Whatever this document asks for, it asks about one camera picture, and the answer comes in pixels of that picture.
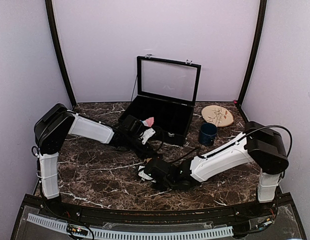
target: white wall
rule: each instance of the white wall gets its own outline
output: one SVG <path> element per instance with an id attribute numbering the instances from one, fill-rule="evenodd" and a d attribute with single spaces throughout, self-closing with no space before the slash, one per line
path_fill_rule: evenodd
<path id="1" fill-rule="evenodd" d="M 202 65 L 198 101 L 238 98 L 259 0 L 63 0 L 55 18 L 78 102 L 130 101 L 136 57 Z"/>
<path id="2" fill-rule="evenodd" d="M 243 110 L 249 120 L 291 130 L 281 187 L 292 193 L 310 239 L 310 1 L 268 1 Z"/>
<path id="3" fill-rule="evenodd" d="M 35 187 L 34 124 L 57 102 L 71 106 L 45 1 L 0 0 L 0 239 Z"/>

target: pink object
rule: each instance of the pink object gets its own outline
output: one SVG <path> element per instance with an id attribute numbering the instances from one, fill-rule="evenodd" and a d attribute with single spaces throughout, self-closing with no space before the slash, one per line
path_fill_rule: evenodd
<path id="1" fill-rule="evenodd" d="M 145 121 L 143 121 L 144 125 L 146 123 L 146 126 L 148 127 L 151 127 L 153 124 L 154 124 L 154 117 L 150 117 L 150 118 L 147 118 Z"/>

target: marble tabletop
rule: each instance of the marble tabletop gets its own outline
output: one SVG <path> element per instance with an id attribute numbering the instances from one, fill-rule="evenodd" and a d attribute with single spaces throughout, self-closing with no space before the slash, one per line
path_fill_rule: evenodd
<path id="1" fill-rule="evenodd" d="M 77 113 L 114 125 L 129 102 L 79 103 Z M 219 105 L 234 117 L 230 126 L 218 128 L 213 146 L 201 146 L 207 153 L 244 130 L 244 121 L 232 102 L 197 102 L 184 147 L 164 143 L 159 153 L 172 161 L 199 146 L 198 131 L 205 121 L 201 110 Z M 138 177 L 143 162 L 133 152 L 120 152 L 100 142 L 68 136 L 59 153 L 59 190 L 62 201 L 81 206 L 139 211 L 176 211 L 229 206 L 254 201 L 260 168 L 247 163 L 219 173 L 188 191 L 152 188 Z"/>

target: robotic arm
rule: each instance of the robotic arm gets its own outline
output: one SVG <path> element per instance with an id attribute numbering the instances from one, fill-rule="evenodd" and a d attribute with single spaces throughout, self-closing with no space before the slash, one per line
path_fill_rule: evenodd
<path id="1" fill-rule="evenodd" d="M 166 162 L 147 140 L 155 134 L 152 128 L 128 116 L 118 127 L 94 121 L 57 104 L 35 125 L 32 151 L 37 156 L 37 176 L 41 178 L 47 199 L 59 196 L 57 162 L 59 151 L 68 134 L 82 136 L 113 147 L 133 150 L 141 159 L 150 159 L 140 176 L 147 176 L 164 188 L 188 190 L 210 177 L 235 166 L 257 162 L 261 167 L 257 188 L 260 203 L 271 202 L 283 171 L 289 162 L 281 135 L 256 122 L 248 122 L 245 131 L 230 142 L 203 155 L 188 158 L 176 166 Z"/>

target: white perforated strip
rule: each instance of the white perforated strip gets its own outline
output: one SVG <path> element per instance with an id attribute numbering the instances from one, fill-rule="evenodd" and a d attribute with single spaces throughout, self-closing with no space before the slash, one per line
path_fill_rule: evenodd
<path id="1" fill-rule="evenodd" d="M 27 221 L 56 232 L 67 234 L 67 223 L 64 221 L 49 219 L 31 213 L 28 214 Z M 111 231 L 94 227 L 90 229 L 93 231 L 96 240 L 209 240 L 233 236 L 233 228 L 231 226 L 200 231 L 167 233 Z M 92 234 L 89 233 L 85 238 L 92 239 Z"/>

